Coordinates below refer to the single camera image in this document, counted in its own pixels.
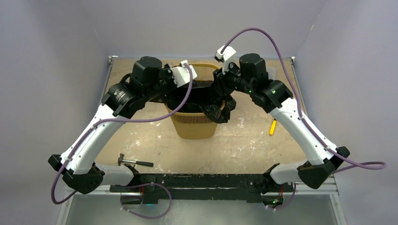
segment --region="trash can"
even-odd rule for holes
[[[208,63],[190,63],[198,74],[196,81],[213,81],[213,72],[219,69],[218,66]],[[167,105],[168,112],[173,111]],[[225,101],[222,102],[221,110],[225,106]],[[204,113],[187,113],[176,112],[171,117],[174,127],[176,128],[178,136],[184,139],[205,139],[212,137],[217,128],[217,123],[211,121]]]

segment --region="white wall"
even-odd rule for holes
[[[397,223],[398,1],[329,0],[295,66],[311,119],[356,161],[337,174],[349,224]]]
[[[262,28],[282,56],[296,55],[326,0],[83,0],[108,55],[213,57],[232,35]],[[247,33],[238,53],[276,57],[266,37]]]
[[[81,0],[0,1],[0,53],[1,224],[54,224],[47,159],[93,115],[107,55]]]

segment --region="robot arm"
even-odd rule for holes
[[[228,46],[223,53],[221,47],[215,59],[223,62],[222,69],[214,72],[214,88],[220,94],[230,94],[234,90],[250,95],[252,101],[280,122],[304,151],[307,160],[289,165],[275,164],[264,173],[267,192],[272,186],[286,182],[303,182],[311,188],[319,186],[342,164],[342,160],[324,149],[300,118],[297,101],[286,85],[278,80],[270,80],[265,60],[251,53],[240,57],[235,64],[236,51]],[[306,122],[323,141],[338,154],[348,157],[346,147],[337,147],[327,139],[309,120]]]
[[[192,66],[193,78],[197,77]],[[57,171],[66,163],[62,179],[74,190],[87,194],[100,185],[128,185],[134,177],[135,170],[130,165],[101,165],[94,162],[99,152],[113,134],[131,118],[136,111],[144,108],[147,101],[172,92],[189,82],[189,72],[183,67],[171,68],[157,58],[143,57],[134,63],[133,71],[122,80],[111,86],[103,97],[93,119],[79,138],[61,155],[52,155],[48,162]],[[106,121],[93,127],[100,120]],[[93,131],[84,137],[89,129]],[[68,158],[77,147],[74,155]]]

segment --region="beige table surface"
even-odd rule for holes
[[[135,60],[116,59],[107,89],[132,71]],[[162,60],[177,64],[181,60]],[[214,59],[189,62],[218,63]],[[287,86],[278,60],[267,60],[267,67],[276,68],[276,78]],[[296,84],[291,64],[285,61],[290,78]],[[116,165],[120,153],[125,159],[153,162],[153,168],[137,166],[140,173],[263,173],[274,163],[304,160],[305,155],[286,129],[277,124],[273,136],[269,128],[273,118],[256,106],[246,94],[234,92],[236,109],[231,119],[217,127],[215,135],[203,140],[180,138],[170,118],[123,125],[98,155],[96,162]],[[133,118],[148,119],[167,114],[164,105],[148,102]]]

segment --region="wooden board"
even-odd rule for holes
[[[116,59],[107,89],[132,71],[135,60]],[[162,60],[171,65],[181,60]],[[189,60],[219,65],[214,59]],[[287,84],[278,60],[267,60],[267,67],[276,69],[276,78]],[[290,78],[296,85],[290,62],[285,61]],[[96,162],[116,165],[120,153],[126,159],[153,162],[153,168],[137,166],[141,173],[263,173],[274,163],[304,160],[299,145],[281,124],[273,136],[269,128],[273,118],[256,106],[243,93],[232,93],[237,107],[231,119],[217,127],[213,137],[203,140],[180,138],[170,118],[146,124],[125,124],[109,140]],[[167,114],[164,105],[147,103],[133,118],[157,118]]]

